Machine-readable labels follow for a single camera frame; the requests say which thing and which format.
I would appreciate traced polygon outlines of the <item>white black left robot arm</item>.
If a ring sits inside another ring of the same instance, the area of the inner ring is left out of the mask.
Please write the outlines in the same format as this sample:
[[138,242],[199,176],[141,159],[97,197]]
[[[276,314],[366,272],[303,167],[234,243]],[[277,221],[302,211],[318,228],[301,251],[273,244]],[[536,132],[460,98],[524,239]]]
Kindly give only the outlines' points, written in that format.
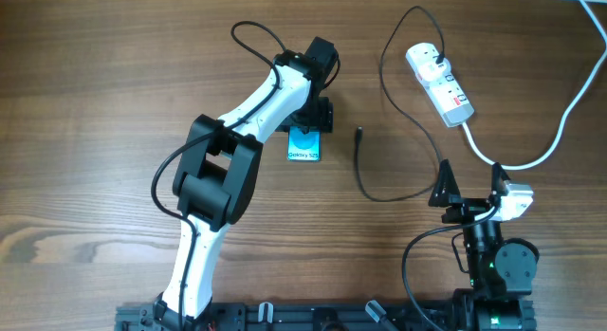
[[334,45],[320,37],[304,53],[284,50],[253,94],[219,119],[199,116],[170,156],[179,161],[172,191],[181,240],[171,281],[154,303],[163,329],[200,330],[209,321],[220,249],[248,208],[269,137],[287,132],[299,148],[294,157],[319,158],[320,135],[333,129],[333,105],[321,92],[339,65]]

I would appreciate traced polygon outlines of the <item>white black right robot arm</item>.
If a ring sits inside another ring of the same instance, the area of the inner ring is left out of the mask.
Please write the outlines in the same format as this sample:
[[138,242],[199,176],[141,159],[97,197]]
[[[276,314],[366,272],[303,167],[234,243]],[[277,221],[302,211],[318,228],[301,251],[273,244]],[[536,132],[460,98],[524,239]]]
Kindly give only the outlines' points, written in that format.
[[533,202],[533,190],[516,183],[498,163],[492,165],[487,198],[460,194],[450,163],[439,165],[431,207],[446,210],[444,224],[462,229],[471,280],[470,289],[457,289],[440,321],[448,330],[532,331],[538,327],[532,293],[540,253],[522,238],[505,239],[501,225],[521,217]]

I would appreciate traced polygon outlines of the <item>Samsung Galaxy smartphone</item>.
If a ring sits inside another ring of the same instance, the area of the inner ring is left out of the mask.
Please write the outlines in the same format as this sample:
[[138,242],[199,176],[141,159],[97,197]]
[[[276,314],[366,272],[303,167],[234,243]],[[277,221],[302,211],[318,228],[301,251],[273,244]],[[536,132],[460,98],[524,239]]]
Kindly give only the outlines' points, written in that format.
[[321,133],[303,133],[298,127],[291,127],[288,133],[287,159],[290,161],[317,162],[321,160]]

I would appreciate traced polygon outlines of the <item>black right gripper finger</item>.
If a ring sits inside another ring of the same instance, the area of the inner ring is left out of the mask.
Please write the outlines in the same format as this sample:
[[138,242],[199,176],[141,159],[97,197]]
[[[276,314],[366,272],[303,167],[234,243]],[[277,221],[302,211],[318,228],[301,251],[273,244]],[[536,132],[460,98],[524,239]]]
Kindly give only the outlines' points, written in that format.
[[491,187],[490,196],[498,197],[507,195],[507,186],[510,184],[510,177],[499,162],[491,165]]
[[447,208],[461,203],[461,194],[451,164],[443,159],[439,164],[438,177],[428,201],[430,207]]

